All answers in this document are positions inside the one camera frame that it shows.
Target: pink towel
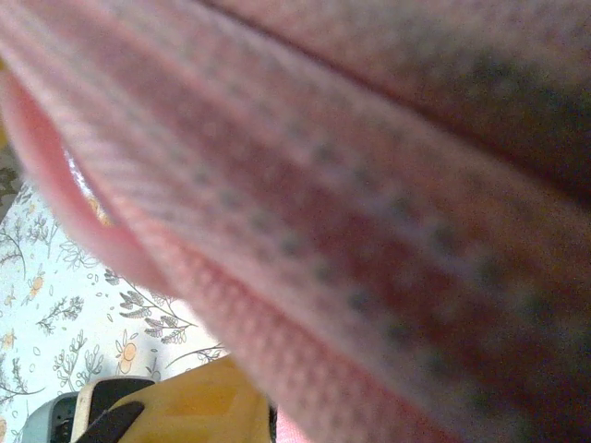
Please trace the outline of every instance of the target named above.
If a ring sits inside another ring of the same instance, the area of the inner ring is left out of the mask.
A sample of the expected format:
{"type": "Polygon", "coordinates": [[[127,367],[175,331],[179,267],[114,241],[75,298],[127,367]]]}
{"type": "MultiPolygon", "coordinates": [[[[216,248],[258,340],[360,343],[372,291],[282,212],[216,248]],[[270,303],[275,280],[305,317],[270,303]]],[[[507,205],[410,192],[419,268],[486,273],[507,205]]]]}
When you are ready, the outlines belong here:
{"type": "Polygon", "coordinates": [[[297,425],[281,410],[277,415],[277,443],[309,443],[297,425]]]}
{"type": "Polygon", "coordinates": [[[3,114],[69,233],[187,299],[312,441],[581,441],[590,15],[0,0],[3,114]]]}

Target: pink knit fabric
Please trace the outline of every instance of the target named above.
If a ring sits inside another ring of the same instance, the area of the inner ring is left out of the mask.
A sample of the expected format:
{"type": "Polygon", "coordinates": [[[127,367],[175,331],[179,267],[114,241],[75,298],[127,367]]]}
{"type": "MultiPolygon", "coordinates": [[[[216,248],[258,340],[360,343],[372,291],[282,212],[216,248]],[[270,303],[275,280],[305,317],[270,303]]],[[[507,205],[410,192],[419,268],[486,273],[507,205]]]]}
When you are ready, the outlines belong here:
{"type": "Polygon", "coordinates": [[[3,112],[68,231],[313,441],[585,440],[590,14],[0,0],[3,112]]]}
{"type": "Polygon", "coordinates": [[[302,431],[281,410],[277,415],[277,443],[309,443],[302,431]]]}

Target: textured fabric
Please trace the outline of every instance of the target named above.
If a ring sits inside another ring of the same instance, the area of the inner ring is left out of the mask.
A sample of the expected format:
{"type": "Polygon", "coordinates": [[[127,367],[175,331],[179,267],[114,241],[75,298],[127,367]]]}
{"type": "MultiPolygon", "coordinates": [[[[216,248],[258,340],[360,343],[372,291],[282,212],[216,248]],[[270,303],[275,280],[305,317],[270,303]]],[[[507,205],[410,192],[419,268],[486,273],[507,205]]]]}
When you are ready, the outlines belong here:
{"type": "Polygon", "coordinates": [[[4,0],[6,122],[66,228],[313,441],[585,439],[590,12],[4,0]]]}
{"type": "Polygon", "coordinates": [[[297,426],[281,411],[277,416],[277,443],[308,443],[297,426]]]}
{"type": "MultiPolygon", "coordinates": [[[[4,63],[2,63],[2,59],[0,59],[0,75],[2,74],[4,69],[4,63]]],[[[0,124],[0,150],[3,150],[7,143],[8,140],[6,139],[4,127],[0,124]]]]}

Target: floral fabric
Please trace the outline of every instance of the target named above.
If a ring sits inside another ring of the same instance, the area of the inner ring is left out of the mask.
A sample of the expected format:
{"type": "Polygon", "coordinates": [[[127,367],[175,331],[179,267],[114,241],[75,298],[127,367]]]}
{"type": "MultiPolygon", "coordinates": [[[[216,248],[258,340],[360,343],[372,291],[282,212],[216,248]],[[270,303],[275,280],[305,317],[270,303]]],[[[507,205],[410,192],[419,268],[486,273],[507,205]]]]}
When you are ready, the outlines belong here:
{"type": "MultiPolygon", "coordinates": [[[[109,222],[95,199],[89,204],[109,222]]],[[[25,183],[0,225],[0,442],[97,377],[169,378],[223,354],[187,305],[105,268],[25,183]]]]}

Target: leaf print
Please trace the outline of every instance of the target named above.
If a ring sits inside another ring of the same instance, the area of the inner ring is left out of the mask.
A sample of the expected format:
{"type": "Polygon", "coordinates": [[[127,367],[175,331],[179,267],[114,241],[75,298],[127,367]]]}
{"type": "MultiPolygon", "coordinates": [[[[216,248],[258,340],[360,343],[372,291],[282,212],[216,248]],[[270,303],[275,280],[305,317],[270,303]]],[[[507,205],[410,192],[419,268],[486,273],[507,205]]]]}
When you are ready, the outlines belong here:
{"type": "Polygon", "coordinates": [[[34,193],[34,188],[30,185],[23,184],[20,187],[20,192],[18,193],[17,197],[15,198],[15,203],[17,204],[25,204],[27,203],[32,197],[34,193]]]}
{"type": "Polygon", "coordinates": [[[180,355],[176,357],[175,360],[166,365],[166,367],[168,368],[179,360],[189,357],[190,355],[195,355],[199,359],[199,362],[202,365],[205,365],[206,363],[212,362],[216,358],[219,358],[222,353],[225,353],[225,349],[221,343],[218,343],[211,348],[197,349],[196,351],[180,355]]]}
{"type": "Polygon", "coordinates": [[[105,270],[104,279],[107,283],[112,284],[113,286],[119,284],[119,276],[110,269],[105,270]]]}
{"type": "Polygon", "coordinates": [[[127,294],[129,295],[129,299],[135,305],[144,306],[144,299],[141,297],[141,295],[139,295],[135,291],[127,291],[127,294]]]}
{"type": "Polygon", "coordinates": [[[82,372],[77,373],[78,380],[76,380],[76,386],[82,388],[86,385],[92,376],[98,376],[103,370],[103,359],[104,355],[99,352],[101,347],[97,344],[94,349],[84,353],[84,366],[85,369],[82,372]]]}
{"type": "Polygon", "coordinates": [[[147,328],[144,330],[149,336],[153,337],[154,339],[160,339],[163,335],[162,329],[157,328],[147,328]]]}
{"type": "Polygon", "coordinates": [[[146,370],[148,371],[148,373],[150,374],[150,377],[154,381],[160,381],[162,378],[162,375],[157,368],[157,363],[158,363],[158,357],[154,357],[154,362],[151,364],[151,367],[146,366],[146,370]]]}
{"type": "Polygon", "coordinates": [[[13,228],[11,229],[12,233],[8,233],[8,231],[6,230],[7,225],[8,225],[8,223],[6,222],[6,219],[5,219],[5,221],[2,225],[2,228],[0,229],[0,245],[9,245],[9,246],[11,246],[11,250],[10,250],[10,252],[7,253],[7,255],[5,255],[5,257],[8,257],[8,260],[4,260],[3,262],[0,263],[0,265],[3,265],[7,261],[20,258],[20,261],[22,262],[22,268],[23,268],[23,279],[26,279],[27,278],[27,264],[25,262],[25,256],[22,253],[22,249],[20,249],[20,242],[22,241],[22,232],[21,232],[22,220],[17,219],[13,228]]]}
{"type": "Polygon", "coordinates": [[[154,320],[153,318],[144,318],[146,323],[156,329],[162,329],[164,324],[159,320],[154,320]]]}
{"type": "Polygon", "coordinates": [[[78,270],[80,268],[91,269],[99,264],[99,260],[91,254],[83,250],[77,243],[72,240],[67,240],[62,243],[61,249],[57,259],[63,255],[64,262],[68,263],[67,268],[78,270]]]}
{"type": "Polygon", "coordinates": [[[119,293],[119,295],[121,295],[121,298],[123,298],[125,303],[133,305],[133,300],[131,299],[131,297],[129,295],[126,295],[124,293],[119,293]]]}
{"type": "Polygon", "coordinates": [[[7,406],[18,396],[33,395],[45,389],[29,391],[27,382],[20,373],[20,360],[18,358],[12,359],[10,375],[5,372],[5,360],[6,356],[3,353],[0,354],[0,407],[7,406]]]}
{"type": "Polygon", "coordinates": [[[162,343],[164,344],[180,344],[184,343],[185,341],[187,341],[187,335],[184,329],[176,329],[171,334],[162,338],[162,343]]]}
{"type": "Polygon", "coordinates": [[[141,309],[138,309],[137,311],[122,312],[119,315],[121,317],[125,317],[125,318],[144,318],[144,317],[151,316],[151,311],[148,307],[142,307],[141,309]]]}
{"type": "Polygon", "coordinates": [[[170,328],[176,328],[178,325],[178,318],[170,316],[161,316],[160,319],[166,323],[170,328]]]}
{"type": "Polygon", "coordinates": [[[84,300],[81,297],[73,297],[66,302],[66,298],[62,298],[57,302],[47,316],[37,322],[37,326],[43,331],[45,335],[54,333],[54,321],[59,318],[63,320],[76,320],[82,311],[84,300]]]}
{"type": "Polygon", "coordinates": [[[151,298],[154,299],[154,302],[158,306],[164,306],[164,304],[166,303],[166,298],[163,295],[160,295],[159,293],[151,293],[151,298]]]}
{"type": "Polygon", "coordinates": [[[27,239],[33,245],[39,241],[46,245],[47,258],[49,258],[52,250],[52,242],[58,230],[59,222],[53,220],[50,226],[47,224],[47,218],[39,214],[33,225],[29,227],[27,239]]]}
{"type": "Polygon", "coordinates": [[[54,358],[54,371],[60,380],[60,387],[63,388],[65,385],[68,385],[71,391],[75,390],[74,384],[72,383],[72,374],[74,374],[74,370],[76,369],[80,350],[87,341],[88,339],[84,337],[84,330],[81,329],[69,345],[68,349],[70,353],[66,354],[66,351],[62,349],[60,354],[54,358]]]}

